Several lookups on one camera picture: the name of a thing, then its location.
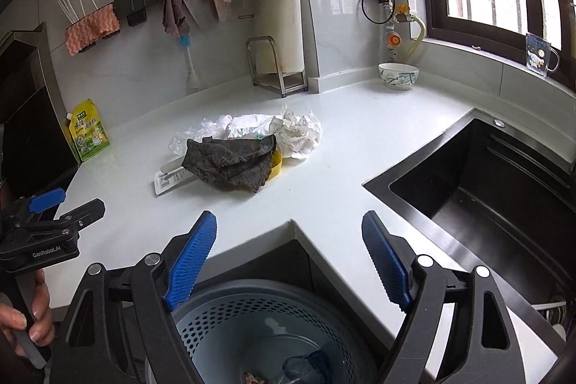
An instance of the white bowl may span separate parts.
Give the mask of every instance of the white bowl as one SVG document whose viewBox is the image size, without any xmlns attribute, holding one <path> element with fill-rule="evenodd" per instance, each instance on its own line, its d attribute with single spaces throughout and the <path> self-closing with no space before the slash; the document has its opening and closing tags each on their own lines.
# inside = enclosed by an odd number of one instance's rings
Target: white bowl
<svg viewBox="0 0 576 384">
<path fill-rule="evenodd" d="M 389 89 L 409 90 L 418 78 L 419 69 L 408 64 L 378 64 L 380 77 Z"/>
</svg>

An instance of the human hand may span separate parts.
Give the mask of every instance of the human hand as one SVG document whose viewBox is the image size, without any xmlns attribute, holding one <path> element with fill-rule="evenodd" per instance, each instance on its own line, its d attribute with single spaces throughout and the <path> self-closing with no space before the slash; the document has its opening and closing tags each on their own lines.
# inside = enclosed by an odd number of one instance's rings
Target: human hand
<svg viewBox="0 0 576 384">
<path fill-rule="evenodd" d="M 52 311 L 49 308 L 50 294 L 45 283 L 44 271 L 35 273 L 36 292 L 32 300 L 32 313 L 37 321 L 30 327 L 30 339 L 39 347 L 45 347 L 54 340 L 54 325 L 52 324 Z M 26 356 L 22 347 L 16 343 L 12 330 L 25 330 L 26 318 L 24 314 L 5 304 L 0 303 L 0 329 L 12 345 L 15 353 Z"/>
</svg>

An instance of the fingernail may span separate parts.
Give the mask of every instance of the fingernail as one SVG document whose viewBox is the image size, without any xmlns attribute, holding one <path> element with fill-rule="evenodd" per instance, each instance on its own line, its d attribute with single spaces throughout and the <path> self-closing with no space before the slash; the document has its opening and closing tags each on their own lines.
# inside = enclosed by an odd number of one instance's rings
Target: fingernail
<svg viewBox="0 0 576 384">
<path fill-rule="evenodd" d="M 18 324 L 21 329 L 26 328 L 26 317 L 21 312 L 14 312 L 14 322 Z"/>
<path fill-rule="evenodd" d="M 40 333 L 37 330 L 30 331 L 30 339 L 36 343 L 36 341 L 40 338 Z"/>
</svg>

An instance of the white cutting board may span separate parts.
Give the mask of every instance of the white cutting board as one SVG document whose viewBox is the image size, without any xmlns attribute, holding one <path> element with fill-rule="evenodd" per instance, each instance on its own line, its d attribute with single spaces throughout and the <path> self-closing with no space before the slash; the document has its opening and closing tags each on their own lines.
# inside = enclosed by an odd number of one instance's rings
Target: white cutting board
<svg viewBox="0 0 576 384">
<path fill-rule="evenodd" d="M 284 73 L 304 70 L 300 0 L 254 0 L 254 36 L 274 38 L 278 66 Z M 253 44 L 257 73 L 276 73 L 268 42 Z"/>
</svg>

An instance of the perforated basket rim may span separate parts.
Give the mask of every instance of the perforated basket rim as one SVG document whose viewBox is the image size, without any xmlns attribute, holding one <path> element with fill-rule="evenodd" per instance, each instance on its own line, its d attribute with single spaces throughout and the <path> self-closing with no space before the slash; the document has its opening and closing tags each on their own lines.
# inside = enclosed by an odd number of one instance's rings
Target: perforated basket rim
<svg viewBox="0 0 576 384">
<path fill-rule="evenodd" d="M 316 315 L 323 318 L 323 320 L 327 321 L 338 331 L 338 334 L 342 336 L 344 342 L 350 342 L 355 345 L 357 352 L 353 354 L 353 358 L 362 360 L 362 363 L 356 363 L 356 365 L 359 366 L 359 369 L 362 370 L 361 374 L 366 374 L 372 378 L 375 376 L 376 366 L 372 354 L 364 342 L 364 339 L 362 339 L 359 333 L 355 330 L 351 322 L 333 305 L 322 298 L 319 298 L 312 292 L 297 286 L 273 280 L 261 279 L 232 280 L 207 286 L 197 293 L 192 292 L 192 296 L 189 300 L 181 304 L 178 309 L 172 312 L 172 318 L 178 327 L 180 321 L 182 321 L 191 311 L 201 308 L 204 304 L 216 299 L 230 297 L 232 295 L 250 294 L 275 295 L 280 298 L 300 303 L 306 308 L 314 311 Z M 148 374 L 150 371 L 148 363 L 146 363 L 146 368 Z"/>
</svg>

